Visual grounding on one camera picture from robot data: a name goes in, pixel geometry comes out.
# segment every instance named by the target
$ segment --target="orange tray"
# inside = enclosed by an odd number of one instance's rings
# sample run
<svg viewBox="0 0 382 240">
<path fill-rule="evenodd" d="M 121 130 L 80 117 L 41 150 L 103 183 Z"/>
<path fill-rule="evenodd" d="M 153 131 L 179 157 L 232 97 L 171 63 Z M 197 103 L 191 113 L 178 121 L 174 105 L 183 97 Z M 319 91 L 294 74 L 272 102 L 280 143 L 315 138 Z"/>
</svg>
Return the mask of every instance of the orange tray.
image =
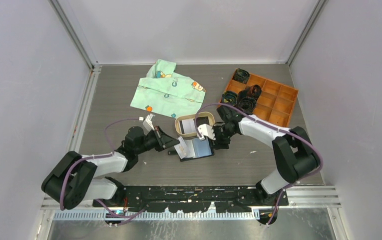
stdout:
<svg viewBox="0 0 382 240">
<path fill-rule="evenodd" d="M 238 94 L 245 87 L 259 85 L 262 89 L 261 95 L 257 100 L 253 114 L 262 120 L 280 127 L 287 127 L 289 125 L 297 100 L 298 89 L 252 73 L 247 84 L 243 84 L 233 80 L 233 75 L 225 91 L 232 91 Z"/>
</svg>

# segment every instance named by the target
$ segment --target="cartoon print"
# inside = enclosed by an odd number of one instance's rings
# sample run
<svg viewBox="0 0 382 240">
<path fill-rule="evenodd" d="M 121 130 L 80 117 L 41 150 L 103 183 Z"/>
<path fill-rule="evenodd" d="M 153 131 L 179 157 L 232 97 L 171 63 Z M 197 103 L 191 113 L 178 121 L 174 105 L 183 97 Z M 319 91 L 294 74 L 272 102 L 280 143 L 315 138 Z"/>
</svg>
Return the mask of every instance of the cartoon print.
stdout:
<svg viewBox="0 0 382 240">
<path fill-rule="evenodd" d="M 155 78 L 156 79 L 159 79 L 159 78 L 169 78 L 171 76 L 172 76 L 172 74 L 164 74 L 162 71 L 157 71 L 155 73 Z"/>
<path fill-rule="evenodd" d="M 199 92 L 201 92 L 201 91 L 206 92 L 205 89 L 203 88 L 203 86 L 201 86 L 196 81 L 192 83 L 192 87 L 195 88 L 196 90 L 198 90 Z"/>
<path fill-rule="evenodd" d="M 179 79 L 177 77 L 175 77 L 175 80 L 173 80 L 173 82 L 172 82 L 172 86 L 176 87 L 178 81 L 179 81 Z"/>
</svg>

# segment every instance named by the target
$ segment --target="beige basket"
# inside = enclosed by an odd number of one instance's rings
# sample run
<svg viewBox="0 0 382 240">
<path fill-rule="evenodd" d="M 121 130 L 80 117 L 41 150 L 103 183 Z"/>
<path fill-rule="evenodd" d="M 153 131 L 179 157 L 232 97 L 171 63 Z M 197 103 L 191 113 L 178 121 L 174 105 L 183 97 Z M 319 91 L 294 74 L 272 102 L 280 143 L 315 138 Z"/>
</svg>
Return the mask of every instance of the beige basket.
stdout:
<svg viewBox="0 0 382 240">
<path fill-rule="evenodd" d="M 210 112 L 207 112 L 207 111 L 204 111 L 204 112 L 200 112 L 198 114 L 198 117 L 208 117 L 208 123 L 212 126 L 214 125 L 215 121 L 214 121 L 214 116 L 210 113 Z M 197 135 L 196 132 L 193 132 L 193 133 L 187 133 L 187 134 L 182 134 L 180 132 L 180 125 L 179 125 L 179 121 L 182 121 L 182 120 L 186 120 L 186 119 L 194 119 L 195 118 L 195 114 L 192 114 L 192 115 L 187 115 L 187 116 L 180 116 L 178 117 L 176 120 L 175 120 L 175 128 L 176 128 L 176 132 L 178 133 L 179 136 L 183 137 L 184 139 L 185 138 L 191 138 L 191 137 L 195 137 Z"/>
</svg>

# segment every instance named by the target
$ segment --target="green cloth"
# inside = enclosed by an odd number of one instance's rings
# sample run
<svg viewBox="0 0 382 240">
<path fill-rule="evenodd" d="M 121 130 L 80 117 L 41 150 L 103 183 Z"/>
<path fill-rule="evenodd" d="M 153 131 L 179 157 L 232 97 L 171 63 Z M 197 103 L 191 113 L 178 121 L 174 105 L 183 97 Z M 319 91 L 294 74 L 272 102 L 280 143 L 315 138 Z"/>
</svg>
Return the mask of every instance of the green cloth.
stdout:
<svg viewBox="0 0 382 240">
<path fill-rule="evenodd" d="M 201 108 L 205 89 L 192 78 L 175 73 L 176 63 L 159 59 L 139 80 L 131 107 L 177 118 Z"/>
</svg>

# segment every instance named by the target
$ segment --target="reflective metal surface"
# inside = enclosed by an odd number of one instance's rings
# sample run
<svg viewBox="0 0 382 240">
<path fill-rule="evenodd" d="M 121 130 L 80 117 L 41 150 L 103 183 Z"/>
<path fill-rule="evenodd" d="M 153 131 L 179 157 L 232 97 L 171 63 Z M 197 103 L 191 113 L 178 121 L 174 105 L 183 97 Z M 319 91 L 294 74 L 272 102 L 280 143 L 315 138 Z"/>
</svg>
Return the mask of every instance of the reflective metal surface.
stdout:
<svg viewBox="0 0 382 240">
<path fill-rule="evenodd" d="M 280 209 L 267 228 L 254 220 L 152 220 L 108 227 L 103 221 L 54 220 L 49 240 L 335 240 L 326 208 Z"/>
</svg>

